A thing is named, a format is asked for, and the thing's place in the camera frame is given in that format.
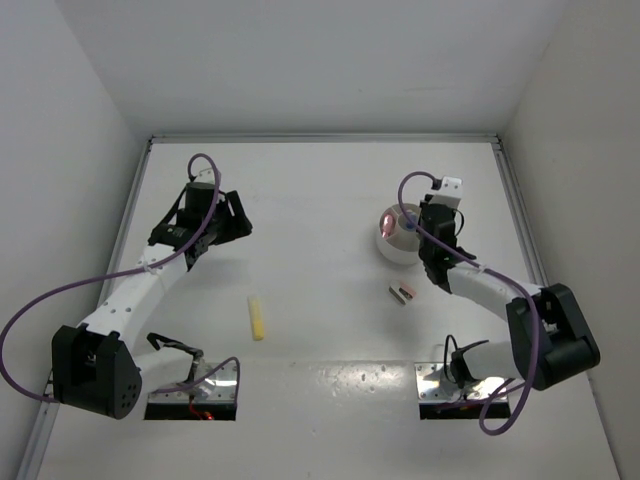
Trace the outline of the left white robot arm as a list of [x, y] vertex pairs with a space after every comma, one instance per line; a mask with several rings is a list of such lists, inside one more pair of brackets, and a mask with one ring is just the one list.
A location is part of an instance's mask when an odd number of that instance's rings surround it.
[[126, 278], [78, 326], [63, 326], [54, 335], [55, 399], [122, 419], [148, 394], [194, 394], [210, 375], [202, 350], [157, 333], [147, 336], [152, 352], [133, 356], [133, 347], [163, 297], [210, 247], [251, 232], [237, 191], [187, 183], [152, 230], [138, 260], [140, 273]]

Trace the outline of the yellow highlighter pen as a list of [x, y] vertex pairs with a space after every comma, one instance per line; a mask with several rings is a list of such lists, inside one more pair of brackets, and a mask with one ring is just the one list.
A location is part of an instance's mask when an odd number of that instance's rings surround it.
[[262, 304], [257, 296], [247, 298], [251, 335], [254, 341], [261, 341], [265, 338], [264, 316]]

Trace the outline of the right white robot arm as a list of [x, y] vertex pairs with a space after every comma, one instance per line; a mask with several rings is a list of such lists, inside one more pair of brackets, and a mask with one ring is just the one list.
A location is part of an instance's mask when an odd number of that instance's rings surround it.
[[427, 195], [420, 202], [418, 250], [429, 280], [448, 294], [473, 301], [503, 320], [509, 340], [480, 340], [451, 354], [452, 381], [463, 387], [498, 376], [533, 377], [543, 391], [598, 366], [600, 349], [572, 290], [560, 283], [524, 285], [488, 268], [458, 245], [457, 209]]

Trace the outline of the clear spray bottle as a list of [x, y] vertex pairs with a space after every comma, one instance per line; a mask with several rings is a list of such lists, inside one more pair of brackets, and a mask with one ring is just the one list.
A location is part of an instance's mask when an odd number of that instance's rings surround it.
[[415, 232], [416, 231], [416, 223], [418, 220], [418, 216], [416, 215], [416, 213], [412, 210], [408, 210], [405, 214], [404, 214], [404, 218], [405, 218], [405, 223], [403, 228], [408, 231], [408, 232]]

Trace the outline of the pink white stapler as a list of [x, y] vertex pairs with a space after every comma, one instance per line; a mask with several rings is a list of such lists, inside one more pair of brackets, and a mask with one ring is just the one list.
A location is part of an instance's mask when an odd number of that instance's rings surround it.
[[389, 284], [389, 292], [402, 305], [408, 304], [416, 296], [416, 292], [413, 290], [413, 288], [401, 281], [392, 281]]

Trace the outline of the pink highlighter pen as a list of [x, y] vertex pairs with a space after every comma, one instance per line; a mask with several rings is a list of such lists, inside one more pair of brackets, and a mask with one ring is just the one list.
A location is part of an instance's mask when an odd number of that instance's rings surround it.
[[394, 234], [396, 226], [396, 217], [393, 213], [385, 213], [380, 222], [380, 231], [383, 238], [388, 238]]

